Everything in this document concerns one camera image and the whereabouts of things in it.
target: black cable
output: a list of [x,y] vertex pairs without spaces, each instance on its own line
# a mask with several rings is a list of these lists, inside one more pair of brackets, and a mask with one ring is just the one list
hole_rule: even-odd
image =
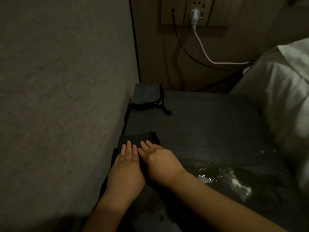
[[212,67],[212,66],[206,65],[206,64],[204,64],[204,63],[202,63],[202,62],[196,60],[195,58],[193,58],[193,57],[185,50],[185,48],[182,46],[182,44],[181,44],[181,42],[180,42],[180,40],[179,40],[179,38],[178,38],[177,30],[176,30],[176,23],[175,23],[175,14],[174,14],[174,11],[175,11],[175,10],[172,9],[173,24],[174,24],[174,30],[175,30],[175,34],[176,34],[177,40],[178,40],[180,46],[182,47],[182,49],[185,51],[185,53],[186,53],[191,59],[193,59],[195,62],[197,62],[197,63],[199,63],[199,64],[201,64],[201,65],[203,65],[203,66],[205,66],[205,67],[209,67],[209,68],[212,68],[212,69],[221,70],[221,71],[235,71],[235,70],[227,70],[227,69],[220,69],[220,68]]

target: right hand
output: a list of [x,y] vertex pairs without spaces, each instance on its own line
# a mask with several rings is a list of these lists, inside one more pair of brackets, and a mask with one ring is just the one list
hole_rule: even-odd
[[150,141],[146,144],[141,142],[138,153],[147,164],[150,179],[166,188],[170,188],[186,172],[173,152]]

